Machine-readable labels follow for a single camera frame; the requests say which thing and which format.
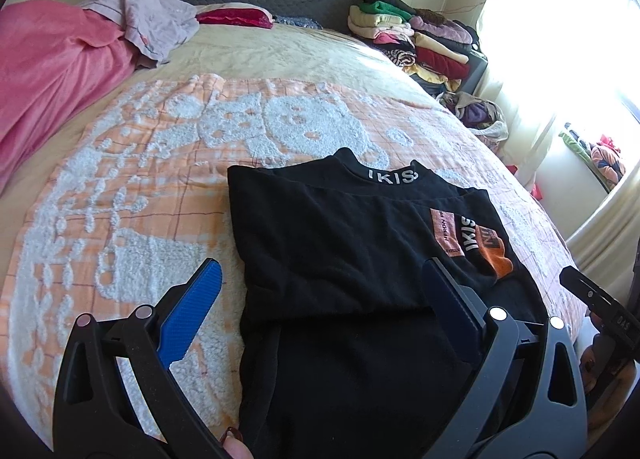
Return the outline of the person's left hand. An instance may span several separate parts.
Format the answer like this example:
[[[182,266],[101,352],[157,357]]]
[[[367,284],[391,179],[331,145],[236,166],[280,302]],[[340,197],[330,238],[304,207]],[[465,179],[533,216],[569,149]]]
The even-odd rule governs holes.
[[[224,431],[220,443],[232,459],[254,459],[253,454],[247,445],[244,444],[240,431],[235,427],[228,427],[228,429]]]

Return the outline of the person's right hand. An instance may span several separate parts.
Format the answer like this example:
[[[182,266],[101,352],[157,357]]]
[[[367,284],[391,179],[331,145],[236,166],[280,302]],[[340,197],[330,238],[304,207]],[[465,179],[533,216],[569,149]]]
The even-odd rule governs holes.
[[[637,365],[631,358],[610,356],[604,350],[602,319],[589,313],[591,326],[597,330],[592,343],[580,352],[579,369],[585,394],[590,398],[587,409],[588,435],[597,439],[625,405],[636,383]]]

